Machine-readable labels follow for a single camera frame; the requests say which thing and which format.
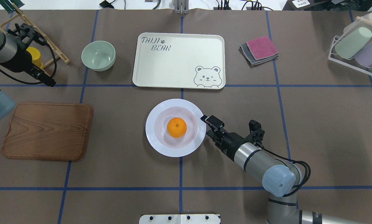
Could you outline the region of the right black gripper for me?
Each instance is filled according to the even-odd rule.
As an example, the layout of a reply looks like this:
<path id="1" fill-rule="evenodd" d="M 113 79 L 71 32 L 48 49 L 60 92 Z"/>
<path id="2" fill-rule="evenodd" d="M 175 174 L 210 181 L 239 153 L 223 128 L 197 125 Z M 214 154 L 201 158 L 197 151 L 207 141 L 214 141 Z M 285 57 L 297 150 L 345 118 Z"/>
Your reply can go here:
<path id="1" fill-rule="evenodd" d="M 227 132 L 224 129 L 224 122 L 213 115 L 203 115 L 200 120 L 210 127 L 210 131 L 206 134 L 213 140 L 215 146 L 233 161 L 237 150 L 245 143 L 245 139 L 237 133 Z"/>

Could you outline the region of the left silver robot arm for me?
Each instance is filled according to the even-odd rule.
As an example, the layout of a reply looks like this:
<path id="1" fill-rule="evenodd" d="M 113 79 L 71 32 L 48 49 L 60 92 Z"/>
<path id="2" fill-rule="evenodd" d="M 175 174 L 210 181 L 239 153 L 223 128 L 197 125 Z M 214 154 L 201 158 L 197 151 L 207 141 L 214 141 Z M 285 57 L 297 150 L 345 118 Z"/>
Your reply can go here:
<path id="1" fill-rule="evenodd" d="M 37 84 L 55 86 L 55 80 L 32 62 L 32 56 L 27 51 L 27 48 L 35 41 L 37 44 L 47 46 L 53 53 L 48 41 L 30 25 L 15 24 L 15 27 L 14 31 L 8 30 L 6 33 L 0 30 L 0 65 L 11 72 L 27 73 L 37 80 Z M 16 103 L 0 89 L 0 120 L 15 106 Z"/>

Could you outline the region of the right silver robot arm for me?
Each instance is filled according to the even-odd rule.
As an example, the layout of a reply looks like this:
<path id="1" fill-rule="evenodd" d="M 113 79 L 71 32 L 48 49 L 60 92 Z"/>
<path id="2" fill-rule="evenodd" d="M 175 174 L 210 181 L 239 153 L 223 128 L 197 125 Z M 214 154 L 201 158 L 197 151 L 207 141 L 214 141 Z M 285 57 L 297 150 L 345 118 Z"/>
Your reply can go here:
<path id="1" fill-rule="evenodd" d="M 250 133 L 242 137 L 224 129 L 215 116 L 201 117 L 215 145 L 268 191 L 268 224 L 355 224 L 353 220 L 333 217 L 297 208 L 297 191 L 310 177 L 310 166 L 270 152 L 262 145 L 264 130 L 255 120 L 249 122 Z"/>

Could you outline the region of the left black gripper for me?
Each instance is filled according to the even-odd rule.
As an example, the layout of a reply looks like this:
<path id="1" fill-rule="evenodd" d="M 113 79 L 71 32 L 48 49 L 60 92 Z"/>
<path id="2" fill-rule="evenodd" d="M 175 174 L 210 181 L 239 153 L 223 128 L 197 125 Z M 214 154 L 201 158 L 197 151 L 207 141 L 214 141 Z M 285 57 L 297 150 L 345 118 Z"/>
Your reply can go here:
<path id="1" fill-rule="evenodd" d="M 11 72 L 26 72 L 33 78 L 41 81 L 43 84 L 54 87 L 56 81 L 45 74 L 42 70 L 42 61 L 39 59 L 36 63 L 33 63 L 32 55 L 27 50 L 18 50 L 14 57 L 6 62 L 6 68 Z"/>

